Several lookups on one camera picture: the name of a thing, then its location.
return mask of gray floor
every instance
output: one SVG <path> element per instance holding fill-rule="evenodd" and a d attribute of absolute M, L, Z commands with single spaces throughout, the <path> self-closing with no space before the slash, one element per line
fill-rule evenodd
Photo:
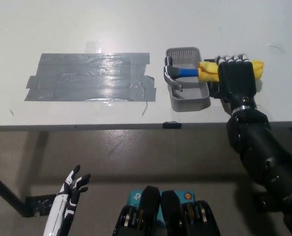
<path fill-rule="evenodd" d="M 274 133 L 292 153 L 292 132 Z M 250 192 L 258 187 L 225 129 L 0 132 L 0 179 L 18 196 L 57 193 L 76 164 L 92 177 L 71 236 L 110 236 L 129 191 L 149 184 L 193 190 L 212 207 L 223 236 L 289 235 L 281 214 L 255 213 Z M 0 198 L 0 236 L 42 235 L 46 220 L 21 218 Z"/>

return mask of white table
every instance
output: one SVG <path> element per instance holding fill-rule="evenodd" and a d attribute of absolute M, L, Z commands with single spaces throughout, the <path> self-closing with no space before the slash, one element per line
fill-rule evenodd
<path fill-rule="evenodd" d="M 292 126 L 292 1 L 0 1 L 0 130 L 182 128 L 224 124 L 219 100 L 199 112 L 171 109 L 165 51 L 195 46 L 202 58 L 246 53 L 265 62 L 259 110 Z M 147 52 L 156 102 L 24 102 L 42 53 Z"/>

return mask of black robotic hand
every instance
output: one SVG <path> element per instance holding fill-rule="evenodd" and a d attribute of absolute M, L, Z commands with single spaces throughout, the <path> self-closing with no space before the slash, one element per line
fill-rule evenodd
<path fill-rule="evenodd" d="M 218 56 L 216 63 L 220 98 L 230 103 L 232 113 L 246 108 L 256 108 L 254 70 L 247 56 Z"/>

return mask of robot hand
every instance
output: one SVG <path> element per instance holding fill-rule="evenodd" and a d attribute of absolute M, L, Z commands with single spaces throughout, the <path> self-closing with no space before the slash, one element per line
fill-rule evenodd
<path fill-rule="evenodd" d="M 220 98 L 231 105 L 232 113 L 256 108 L 255 75 L 246 55 L 217 57 Z"/>
<path fill-rule="evenodd" d="M 71 228 L 80 194 L 88 190 L 90 174 L 75 179 L 77 165 L 66 178 L 54 199 L 43 236 L 66 236 Z"/>

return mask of robotic arm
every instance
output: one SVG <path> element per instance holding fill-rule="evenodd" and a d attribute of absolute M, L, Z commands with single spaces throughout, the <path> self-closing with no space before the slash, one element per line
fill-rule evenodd
<path fill-rule="evenodd" d="M 292 233 L 292 156 L 273 137 L 267 116 L 257 110 L 255 77 L 245 55 L 218 57 L 219 94 L 229 102 L 232 117 L 227 123 L 230 145 L 251 179 L 264 186 L 267 194 L 255 198 L 262 210 L 284 214 Z"/>
<path fill-rule="evenodd" d="M 90 174 L 74 180 L 81 166 L 77 165 L 66 178 L 54 199 L 43 236 L 67 236 L 73 223 L 80 194 L 88 190 Z"/>

